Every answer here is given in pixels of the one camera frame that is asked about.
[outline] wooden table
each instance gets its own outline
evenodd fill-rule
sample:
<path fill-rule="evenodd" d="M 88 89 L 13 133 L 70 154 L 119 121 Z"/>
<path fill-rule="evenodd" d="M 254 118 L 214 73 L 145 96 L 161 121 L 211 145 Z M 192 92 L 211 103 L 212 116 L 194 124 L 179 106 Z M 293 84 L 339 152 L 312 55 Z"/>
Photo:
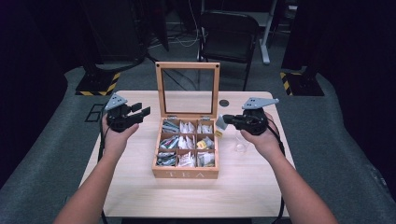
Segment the wooden table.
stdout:
<path fill-rule="evenodd" d="M 234 134 L 229 125 L 219 139 L 218 179 L 160 179 L 154 178 L 151 164 L 158 136 L 161 112 L 157 91 L 118 91 L 143 108 L 151 107 L 139 130 L 128 145 L 116 168 L 107 194 L 105 214 L 108 217 L 276 217 L 280 206 L 280 190 L 269 163 L 253 145 L 246 153 L 234 151 Z M 220 91 L 218 114 L 242 114 L 241 106 L 249 97 L 272 98 L 264 91 Z M 270 113 L 280 131 L 286 155 L 294 165 L 289 145 L 275 105 L 264 110 Z M 94 146 L 81 183 L 97 163 L 100 138 Z"/>

